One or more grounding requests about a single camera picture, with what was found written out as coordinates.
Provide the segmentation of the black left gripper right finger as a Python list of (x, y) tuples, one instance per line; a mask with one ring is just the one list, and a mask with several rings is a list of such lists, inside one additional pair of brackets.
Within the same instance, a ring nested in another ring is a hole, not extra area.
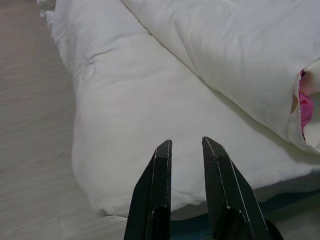
[(212, 240), (271, 240), (255, 193), (225, 148), (205, 136), (202, 149)]

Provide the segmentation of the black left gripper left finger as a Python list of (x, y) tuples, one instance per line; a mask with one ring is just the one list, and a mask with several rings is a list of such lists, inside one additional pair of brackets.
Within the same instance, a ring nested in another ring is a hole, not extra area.
[(131, 198), (123, 240), (169, 240), (171, 223), (172, 141), (154, 151)]

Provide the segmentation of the cream cartoon print blanket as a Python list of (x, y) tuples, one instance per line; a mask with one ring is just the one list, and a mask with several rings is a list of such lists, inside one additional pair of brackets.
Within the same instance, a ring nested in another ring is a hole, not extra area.
[(259, 202), (320, 190), (320, 155), (210, 90), (121, 0), (37, 0), (76, 98), (72, 168), (99, 215), (126, 217), (155, 149), (172, 140), (175, 220), (205, 212), (202, 138), (227, 151)]

